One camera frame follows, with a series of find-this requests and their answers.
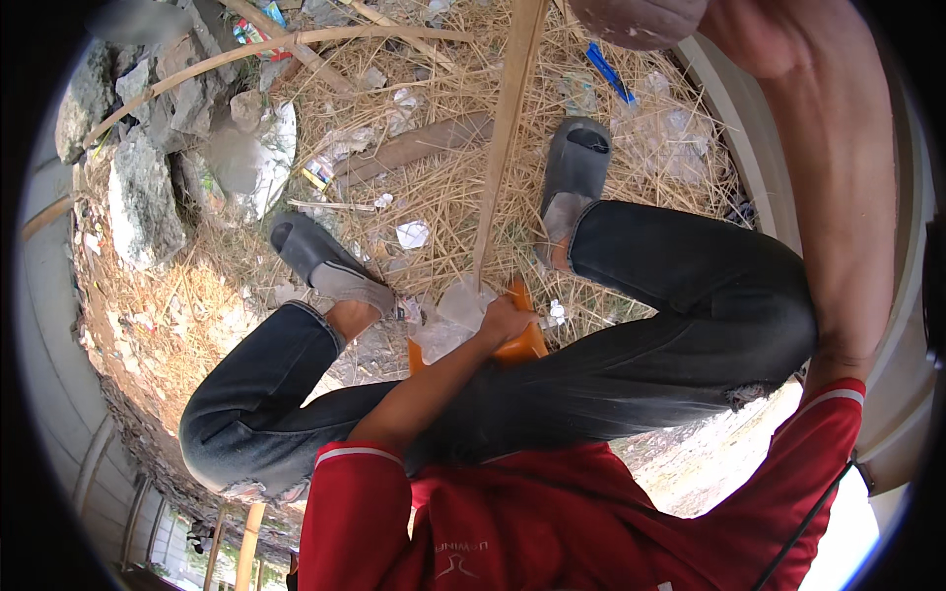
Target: forearm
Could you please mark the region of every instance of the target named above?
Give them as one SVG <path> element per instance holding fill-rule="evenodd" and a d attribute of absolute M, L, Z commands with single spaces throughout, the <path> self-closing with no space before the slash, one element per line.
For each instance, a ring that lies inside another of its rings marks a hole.
<path fill-rule="evenodd" d="M 893 291 L 889 94 L 867 26 L 847 8 L 834 22 L 799 23 L 810 60 L 760 79 L 792 181 L 817 315 L 815 388 L 867 378 Z"/>
<path fill-rule="evenodd" d="M 373 441 L 405 449 L 433 423 L 498 345 L 483 332 L 477 333 L 436 363 L 395 386 L 355 425 L 348 440 Z"/>

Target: red shirt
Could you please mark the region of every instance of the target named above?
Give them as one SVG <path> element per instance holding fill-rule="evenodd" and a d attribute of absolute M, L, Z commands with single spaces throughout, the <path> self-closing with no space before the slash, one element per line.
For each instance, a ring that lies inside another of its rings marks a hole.
<path fill-rule="evenodd" d="M 806 398 L 752 478 L 693 519 L 658 512 L 605 443 L 431 466 L 414 480 L 376 443 L 326 445 L 308 496 L 299 588 L 746 590 L 843 469 L 864 393 L 844 379 Z M 832 501 L 765 589 L 800 585 Z"/>

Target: orange dustpan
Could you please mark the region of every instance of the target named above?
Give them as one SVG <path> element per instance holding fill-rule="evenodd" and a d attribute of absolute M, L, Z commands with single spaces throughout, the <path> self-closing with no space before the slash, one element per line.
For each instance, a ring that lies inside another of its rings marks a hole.
<path fill-rule="evenodd" d="M 509 295 L 513 296 L 513 303 L 519 310 L 532 310 L 532 298 L 529 297 L 529 290 L 523 283 L 522 278 L 516 276 L 509 284 Z M 535 361 L 540 357 L 549 354 L 545 347 L 545 339 L 542 338 L 542 331 L 538 324 L 531 323 L 525 332 L 502 345 L 493 354 L 493 358 L 499 363 L 500 367 L 512 367 L 527 361 Z M 421 358 L 420 345 L 408 339 L 408 371 L 411 375 L 416 374 L 427 367 Z"/>

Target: gray slipper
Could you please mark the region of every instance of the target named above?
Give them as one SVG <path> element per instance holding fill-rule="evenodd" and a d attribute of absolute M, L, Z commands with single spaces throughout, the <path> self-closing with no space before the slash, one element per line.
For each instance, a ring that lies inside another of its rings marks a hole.
<path fill-rule="evenodd" d="M 562 121 L 549 146 L 545 187 L 539 215 L 549 243 L 535 246 L 535 254 L 551 268 L 552 244 L 571 234 L 582 210 L 599 200 L 611 163 L 611 135 L 588 117 Z"/>
<path fill-rule="evenodd" d="M 310 287 L 336 300 L 373 305 L 382 316 L 394 310 L 394 294 L 376 281 L 325 228 L 302 214 L 272 219 L 270 244 Z"/>

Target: jeans hem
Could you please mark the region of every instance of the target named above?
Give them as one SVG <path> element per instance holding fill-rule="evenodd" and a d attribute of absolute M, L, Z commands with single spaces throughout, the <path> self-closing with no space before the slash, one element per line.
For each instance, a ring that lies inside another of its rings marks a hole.
<path fill-rule="evenodd" d="M 289 300 L 283 305 L 289 305 L 289 304 L 292 304 L 296 306 L 297 308 L 303 309 L 309 314 L 311 314 L 312 318 L 318 321 L 318 323 L 322 326 L 322 328 L 325 329 L 325 332 L 328 333 L 328 335 L 332 338 L 332 341 L 335 343 L 335 357 L 337 358 L 339 355 L 342 354 L 342 351 L 345 348 L 345 339 L 342 337 L 339 331 L 335 330 L 334 326 L 328 323 L 328 321 L 325 319 L 325 316 L 323 316 L 322 314 L 319 314 L 319 312 L 314 307 L 312 307 L 309 304 L 306 304 L 302 300 Z"/>
<path fill-rule="evenodd" d="M 569 251 L 565 256 L 569 263 L 569 270 L 576 275 L 578 273 L 575 272 L 575 266 L 571 263 L 571 249 L 575 248 L 575 237 L 578 235 L 578 227 L 582 225 L 582 220 L 585 219 L 585 216 L 587 216 L 596 205 L 602 202 L 603 200 L 598 199 L 586 205 L 585 209 L 582 210 L 582 213 L 578 214 L 578 219 L 575 221 L 575 225 L 571 229 L 571 236 L 569 236 Z"/>

